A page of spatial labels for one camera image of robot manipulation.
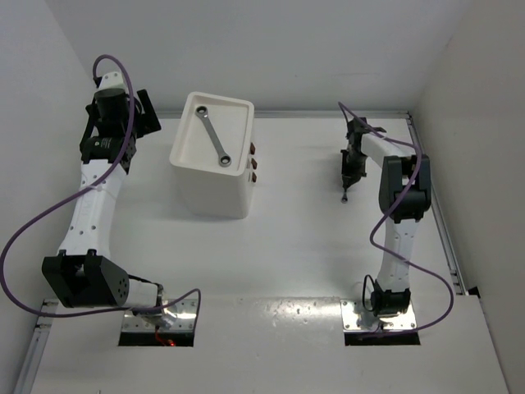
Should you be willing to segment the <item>silver combination wrench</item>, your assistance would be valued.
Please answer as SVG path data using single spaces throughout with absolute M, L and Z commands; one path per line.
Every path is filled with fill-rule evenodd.
M 341 196 L 341 203 L 342 204 L 347 204 L 348 203 L 348 191 L 349 191 L 349 187 L 345 187 L 344 190 L 343 190 L 343 195 Z

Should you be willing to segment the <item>white drawer cabinet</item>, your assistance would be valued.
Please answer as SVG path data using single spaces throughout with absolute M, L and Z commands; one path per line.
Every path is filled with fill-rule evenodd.
M 221 167 L 217 152 L 203 123 L 195 115 L 198 106 L 209 117 L 231 165 Z M 193 214 L 231 219 L 249 214 L 253 188 L 250 144 L 253 137 L 254 105 L 250 101 L 192 92 L 187 96 L 170 163 L 186 208 Z

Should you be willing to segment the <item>silver ratchet wrench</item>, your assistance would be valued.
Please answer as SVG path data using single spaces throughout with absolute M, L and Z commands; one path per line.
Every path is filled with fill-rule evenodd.
M 217 152 L 219 165 L 221 167 L 229 167 L 231 165 L 231 156 L 224 150 L 221 141 L 218 138 L 210 120 L 208 108 L 205 106 L 198 106 L 195 109 L 195 115 L 201 120 L 206 132 L 208 133 L 212 145 Z

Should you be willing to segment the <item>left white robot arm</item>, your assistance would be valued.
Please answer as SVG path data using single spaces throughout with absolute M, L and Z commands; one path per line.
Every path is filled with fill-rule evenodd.
M 110 233 L 116 200 L 136 152 L 136 140 L 161 129 L 146 90 L 138 91 L 130 138 L 129 96 L 122 88 L 101 89 L 87 106 L 88 125 L 80 142 L 81 188 L 57 255 L 42 272 L 67 308 L 154 308 L 161 287 L 128 274 L 112 262 Z

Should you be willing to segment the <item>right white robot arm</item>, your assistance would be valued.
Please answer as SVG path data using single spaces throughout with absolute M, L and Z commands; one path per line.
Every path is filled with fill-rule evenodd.
M 342 202 L 348 189 L 364 178 L 370 158 L 381 169 L 378 203 L 385 225 L 381 268 L 372 281 L 370 300 L 363 302 L 373 315 L 390 316 L 407 311 L 411 301 L 409 263 L 413 238 L 419 222 L 431 205 L 429 157 L 410 155 L 385 136 L 380 127 L 370 127 L 366 119 L 346 122 L 347 147 L 341 150 Z

